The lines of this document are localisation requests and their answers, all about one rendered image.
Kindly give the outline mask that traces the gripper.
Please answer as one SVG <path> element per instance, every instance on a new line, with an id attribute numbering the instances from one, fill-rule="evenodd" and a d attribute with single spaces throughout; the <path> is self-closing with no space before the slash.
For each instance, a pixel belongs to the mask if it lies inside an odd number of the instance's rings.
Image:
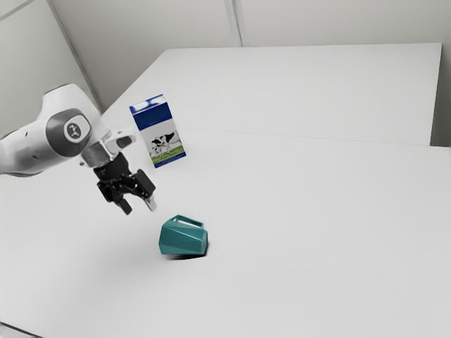
<path id="1" fill-rule="evenodd" d="M 94 174 L 99 179 L 97 186 L 105 200 L 118 206 L 124 214 L 129 215 L 132 207 L 124 199 L 124 193 L 120 187 L 126 187 L 129 194 L 140 197 L 150 211 L 156 210 L 155 184 L 142 169 L 138 169 L 136 173 L 132 174 L 128 160 L 123 153 L 119 153 L 106 165 L 95 168 Z"/>

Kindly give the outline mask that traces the teal faceted mug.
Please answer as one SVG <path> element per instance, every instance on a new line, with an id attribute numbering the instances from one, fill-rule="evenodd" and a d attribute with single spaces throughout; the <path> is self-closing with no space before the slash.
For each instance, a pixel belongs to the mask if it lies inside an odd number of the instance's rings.
<path id="1" fill-rule="evenodd" d="M 161 226 L 159 249 L 163 255 L 203 256 L 208 247 L 204 223 L 176 215 Z"/>

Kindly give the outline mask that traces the blue white milk carton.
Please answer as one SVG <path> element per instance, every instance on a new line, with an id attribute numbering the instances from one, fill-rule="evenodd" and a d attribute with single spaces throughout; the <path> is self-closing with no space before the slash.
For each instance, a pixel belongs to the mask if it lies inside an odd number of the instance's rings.
<path id="1" fill-rule="evenodd" d="M 155 168 L 186 156 L 170 107 L 162 94 L 129 109 Z"/>

